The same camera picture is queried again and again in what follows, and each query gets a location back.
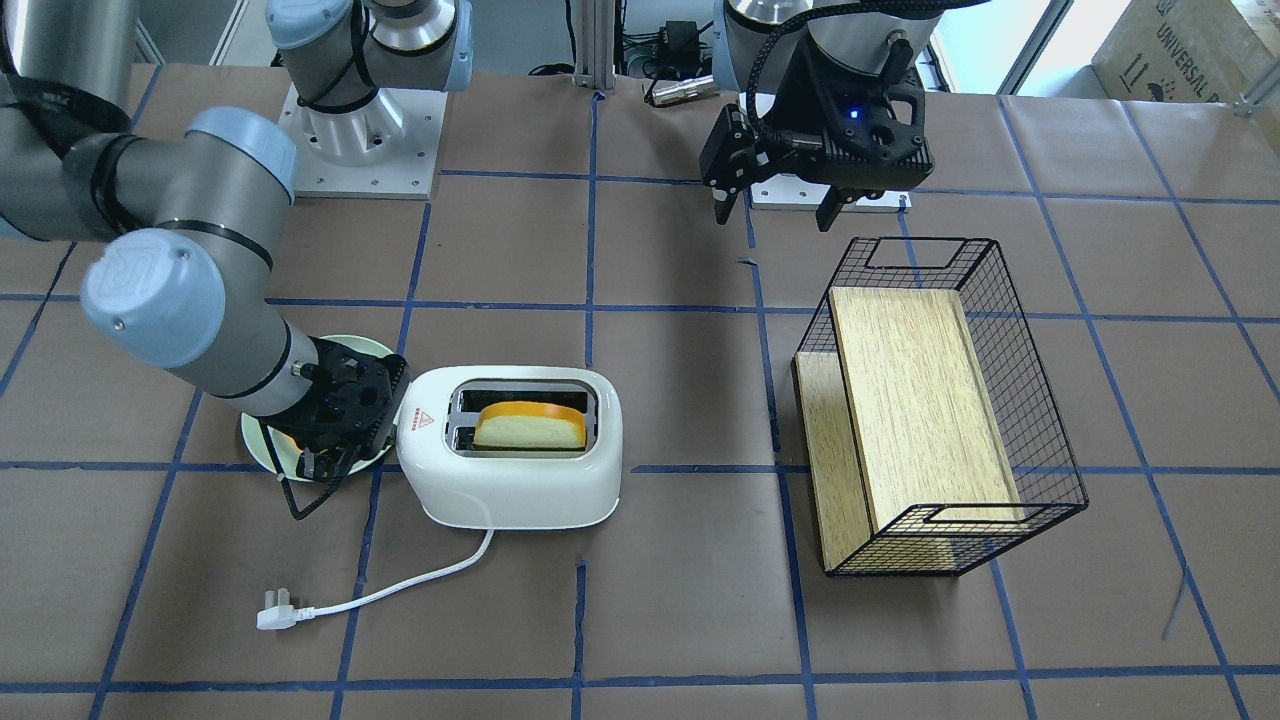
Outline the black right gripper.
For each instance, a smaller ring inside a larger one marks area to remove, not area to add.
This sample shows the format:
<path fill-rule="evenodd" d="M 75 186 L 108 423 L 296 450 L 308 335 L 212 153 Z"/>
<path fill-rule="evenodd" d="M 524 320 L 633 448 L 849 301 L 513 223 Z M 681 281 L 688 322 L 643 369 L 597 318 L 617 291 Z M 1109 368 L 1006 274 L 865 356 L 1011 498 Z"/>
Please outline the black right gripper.
<path fill-rule="evenodd" d="M 328 482 L 394 443 L 410 365 L 397 354 L 376 357 L 330 340 L 314 343 L 317 360 L 300 366 L 310 387 L 283 413 L 283 433 L 300 447 L 285 466 L 293 477 Z"/>

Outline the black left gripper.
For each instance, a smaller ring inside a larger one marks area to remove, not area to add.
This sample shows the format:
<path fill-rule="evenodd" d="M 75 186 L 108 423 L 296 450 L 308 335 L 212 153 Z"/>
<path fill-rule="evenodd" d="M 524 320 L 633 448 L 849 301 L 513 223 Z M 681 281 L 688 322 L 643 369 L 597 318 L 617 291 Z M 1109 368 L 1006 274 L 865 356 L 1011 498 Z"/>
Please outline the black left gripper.
<path fill-rule="evenodd" d="M 769 111 L 750 120 L 727 105 L 701 150 L 716 223 L 726 225 L 739 195 L 776 174 L 828 184 L 818 231 L 828 232 L 858 197 L 918 187 L 934 169 L 924 129 L 924 94 L 908 78 L 906 40 L 884 45 L 877 73 L 841 67 L 813 40 L 799 44 Z"/>

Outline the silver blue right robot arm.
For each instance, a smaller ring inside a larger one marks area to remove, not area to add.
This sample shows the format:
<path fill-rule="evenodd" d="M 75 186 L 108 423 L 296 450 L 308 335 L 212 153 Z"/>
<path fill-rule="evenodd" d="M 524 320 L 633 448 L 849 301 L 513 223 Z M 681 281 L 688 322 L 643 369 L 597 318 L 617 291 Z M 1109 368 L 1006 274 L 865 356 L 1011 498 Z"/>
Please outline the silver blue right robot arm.
<path fill-rule="evenodd" d="M 273 120 L 216 106 L 173 142 L 132 133 L 136 19 L 133 1 L 3 4 L 3 228 L 104 243 L 79 290 L 95 328 L 289 436 L 297 477 L 347 477 L 393 445 L 407 363 L 266 302 L 297 163 Z"/>

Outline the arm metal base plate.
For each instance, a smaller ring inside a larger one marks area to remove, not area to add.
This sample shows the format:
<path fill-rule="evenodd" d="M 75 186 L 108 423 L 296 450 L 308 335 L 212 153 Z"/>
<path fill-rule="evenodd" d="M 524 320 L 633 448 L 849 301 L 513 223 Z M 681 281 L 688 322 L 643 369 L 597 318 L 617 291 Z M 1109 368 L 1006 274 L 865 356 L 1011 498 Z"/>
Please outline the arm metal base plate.
<path fill-rule="evenodd" d="M 754 208 L 776 211 L 814 213 L 829 187 L 808 183 L 796 176 L 781 174 L 751 187 Z M 906 191 L 886 191 L 878 199 L 859 199 L 842 206 L 842 213 L 899 213 L 910 211 L 911 195 Z"/>
<path fill-rule="evenodd" d="M 324 114 L 291 87 L 279 127 L 298 149 L 294 195 L 429 200 L 449 95 L 383 88 L 365 108 Z"/>

